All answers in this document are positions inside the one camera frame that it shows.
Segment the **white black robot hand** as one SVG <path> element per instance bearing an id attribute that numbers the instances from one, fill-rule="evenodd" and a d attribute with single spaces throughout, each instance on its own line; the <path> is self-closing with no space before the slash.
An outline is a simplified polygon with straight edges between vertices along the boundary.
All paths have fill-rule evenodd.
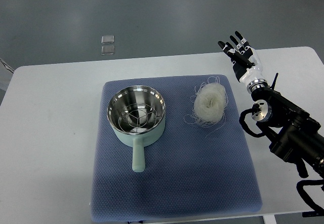
<path id="1" fill-rule="evenodd" d="M 264 79 L 260 58 L 245 37 L 235 31 L 235 37 L 231 35 L 230 40 L 233 45 L 223 41 L 218 41 L 218 45 L 230 58 L 236 79 L 246 86 L 254 80 Z"/>

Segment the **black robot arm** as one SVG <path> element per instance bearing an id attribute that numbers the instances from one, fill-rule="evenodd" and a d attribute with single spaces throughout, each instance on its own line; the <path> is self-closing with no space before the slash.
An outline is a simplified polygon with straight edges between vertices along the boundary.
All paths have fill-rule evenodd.
<path id="1" fill-rule="evenodd" d="M 312 209 L 304 217 L 322 216 L 323 208 L 305 191 L 305 186 L 323 186 L 323 179 L 309 180 L 306 165 L 323 177 L 323 136 L 318 133 L 320 123 L 279 92 L 265 79 L 254 79 L 247 85 L 254 104 L 244 110 L 239 123 L 246 133 L 267 137 L 270 151 L 284 162 L 296 165 L 302 178 L 296 189 L 303 201 Z"/>

